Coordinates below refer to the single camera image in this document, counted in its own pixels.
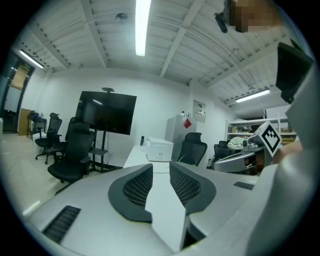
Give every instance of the white printer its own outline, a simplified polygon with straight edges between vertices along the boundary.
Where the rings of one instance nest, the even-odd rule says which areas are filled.
[[[174,144],[162,138],[147,138],[144,142],[148,161],[169,162]]]

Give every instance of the white table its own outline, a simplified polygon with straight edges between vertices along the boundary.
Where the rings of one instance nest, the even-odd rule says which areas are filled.
[[[143,164],[153,164],[153,183],[145,205],[152,214],[152,228],[174,252],[178,252],[186,209],[170,184],[169,162],[148,161],[142,147],[135,145],[123,168]]]

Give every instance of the monitor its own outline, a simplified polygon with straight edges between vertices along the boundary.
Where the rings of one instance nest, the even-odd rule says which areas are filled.
[[[136,96],[83,91],[75,116],[92,129],[130,135]]]

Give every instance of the white refrigerator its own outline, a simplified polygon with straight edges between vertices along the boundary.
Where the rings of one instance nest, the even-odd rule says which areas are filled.
[[[197,132],[197,121],[191,117],[176,115],[168,119],[165,130],[165,140],[173,143],[172,160],[178,160],[182,142],[188,133]]]

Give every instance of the doorway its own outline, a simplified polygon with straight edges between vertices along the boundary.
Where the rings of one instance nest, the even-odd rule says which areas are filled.
[[[3,133],[17,133],[21,102],[34,68],[13,52],[0,74],[0,118]]]

